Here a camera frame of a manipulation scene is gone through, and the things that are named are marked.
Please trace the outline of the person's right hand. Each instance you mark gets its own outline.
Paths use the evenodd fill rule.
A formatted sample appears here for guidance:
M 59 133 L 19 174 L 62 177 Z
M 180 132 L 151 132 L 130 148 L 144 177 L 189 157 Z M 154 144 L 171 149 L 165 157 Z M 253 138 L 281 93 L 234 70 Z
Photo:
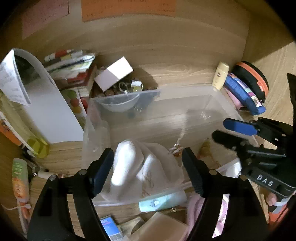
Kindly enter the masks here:
M 268 205 L 268 206 L 273 206 L 276 204 L 278 198 L 277 195 L 270 192 L 269 190 L 260 187 L 259 188 L 259 194 L 262 200 Z

